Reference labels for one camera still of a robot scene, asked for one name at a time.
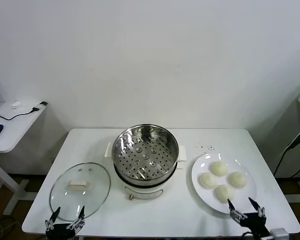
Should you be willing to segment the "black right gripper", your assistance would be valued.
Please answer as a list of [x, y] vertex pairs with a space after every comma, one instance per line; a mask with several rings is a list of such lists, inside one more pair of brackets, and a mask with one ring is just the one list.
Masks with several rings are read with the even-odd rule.
[[270, 236], [270, 232], [265, 226], [267, 220], [265, 208], [261, 207], [252, 198], [248, 197], [248, 199], [256, 212], [241, 213], [236, 210], [232, 202], [227, 199], [230, 217], [235, 222], [239, 222], [241, 227], [248, 228], [254, 238], [263, 238]]

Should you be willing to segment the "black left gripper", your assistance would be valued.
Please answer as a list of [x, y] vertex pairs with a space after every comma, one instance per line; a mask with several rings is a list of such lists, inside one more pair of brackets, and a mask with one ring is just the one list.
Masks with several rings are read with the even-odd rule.
[[49, 220], [45, 220], [45, 234], [48, 240], [70, 240], [76, 233], [75, 230], [81, 230], [85, 225], [85, 206], [79, 212], [76, 220], [71, 224], [62, 223], [55, 224], [55, 221], [60, 213], [61, 207], [59, 206], [56, 211], [52, 213]]

